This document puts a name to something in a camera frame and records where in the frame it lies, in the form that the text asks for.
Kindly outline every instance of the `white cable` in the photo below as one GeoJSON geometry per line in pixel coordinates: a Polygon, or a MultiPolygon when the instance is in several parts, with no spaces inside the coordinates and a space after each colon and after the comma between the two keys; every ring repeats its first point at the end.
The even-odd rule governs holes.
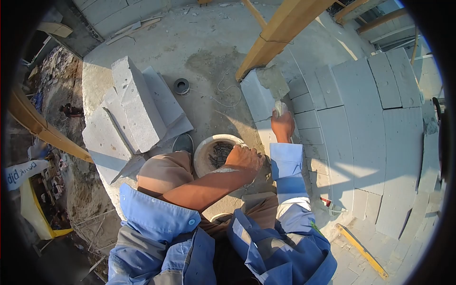
{"type": "MultiPolygon", "coordinates": [[[[230,71],[230,70],[234,70],[234,71],[236,72],[236,69],[234,69],[234,68],[230,68],[230,69],[228,69],[227,71],[225,71],[225,72],[223,73],[222,79],[221,79],[221,80],[218,82],[218,84],[217,84],[217,89],[218,89],[220,92],[225,92],[225,91],[227,91],[228,89],[230,89],[231,87],[236,87],[236,88],[239,90],[239,100],[237,101],[237,103],[234,104],[234,105],[232,105],[232,106],[228,106],[228,105],[225,105],[225,104],[219,102],[219,101],[218,101],[217,99],[215,99],[213,96],[209,96],[210,99],[213,99],[213,100],[215,100],[215,102],[219,103],[219,104],[222,105],[222,106],[228,107],[228,108],[234,107],[234,106],[236,106],[237,104],[239,104],[239,102],[241,102],[241,98],[242,98],[242,91],[241,91],[241,89],[240,89],[237,85],[231,85],[231,86],[229,86],[228,88],[226,88],[226,89],[224,89],[224,90],[221,90],[221,89],[220,89],[220,83],[222,83],[223,79],[225,78],[225,75],[227,75],[227,74],[228,74],[228,71],[230,71]]],[[[249,80],[245,80],[245,79],[241,79],[241,78],[237,78],[236,80],[241,80],[241,81],[250,82],[249,80]]],[[[198,93],[200,93],[200,94],[203,94],[203,95],[208,96],[207,94],[205,94],[205,93],[203,93],[203,92],[199,92],[198,90],[192,89],[191,87],[189,87],[187,90],[188,90],[188,95],[187,95],[187,96],[182,95],[182,97],[188,97],[188,96],[190,96],[192,90],[193,90],[193,91],[196,91],[196,92],[198,92],[198,93]]]]}

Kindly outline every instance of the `hand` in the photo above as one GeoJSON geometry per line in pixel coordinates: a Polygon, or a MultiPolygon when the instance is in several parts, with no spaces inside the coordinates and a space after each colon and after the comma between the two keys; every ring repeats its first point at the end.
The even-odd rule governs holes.
{"type": "Polygon", "coordinates": [[[295,131],[295,121],[290,111],[284,112],[280,117],[275,108],[272,109],[271,129],[279,143],[291,144],[291,135],[295,131]]]}
{"type": "Polygon", "coordinates": [[[265,158],[264,155],[257,153],[255,148],[249,149],[246,146],[235,145],[228,155],[223,168],[239,170],[242,174],[241,179],[244,181],[244,185],[253,181],[261,166],[263,166],[265,158]]]}

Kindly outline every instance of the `wall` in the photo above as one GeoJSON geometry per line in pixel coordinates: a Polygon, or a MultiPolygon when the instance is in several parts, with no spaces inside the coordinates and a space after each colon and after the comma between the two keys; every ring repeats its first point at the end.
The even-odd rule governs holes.
{"type": "MultiPolygon", "coordinates": [[[[154,14],[173,8],[196,5],[196,0],[73,0],[87,21],[104,38],[154,14]]],[[[215,0],[208,5],[229,1],[215,0]]],[[[259,1],[278,5],[281,0],[259,1]]]]}

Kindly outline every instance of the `shoe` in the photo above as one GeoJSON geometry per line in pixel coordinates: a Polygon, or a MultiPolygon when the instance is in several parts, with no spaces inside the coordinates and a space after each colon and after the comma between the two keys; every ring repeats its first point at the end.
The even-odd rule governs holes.
{"type": "Polygon", "coordinates": [[[213,216],[211,218],[210,222],[220,225],[220,224],[226,223],[228,220],[231,220],[232,217],[233,217],[233,214],[221,213],[221,214],[217,214],[217,215],[213,216]]]}
{"type": "Polygon", "coordinates": [[[193,139],[189,134],[181,134],[174,140],[172,152],[180,150],[185,150],[193,157],[193,139]]]}

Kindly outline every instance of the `yellow board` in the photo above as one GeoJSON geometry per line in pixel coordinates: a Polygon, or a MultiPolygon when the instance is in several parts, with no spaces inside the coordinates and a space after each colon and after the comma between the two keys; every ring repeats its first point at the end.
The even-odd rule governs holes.
{"type": "Polygon", "coordinates": [[[355,238],[347,232],[347,230],[339,223],[336,224],[336,228],[341,232],[341,234],[348,239],[348,241],[361,253],[365,259],[371,264],[371,266],[380,274],[380,276],[386,280],[388,278],[388,273],[383,269],[383,267],[378,264],[378,262],[366,251],[366,249],[355,240],[355,238]]]}

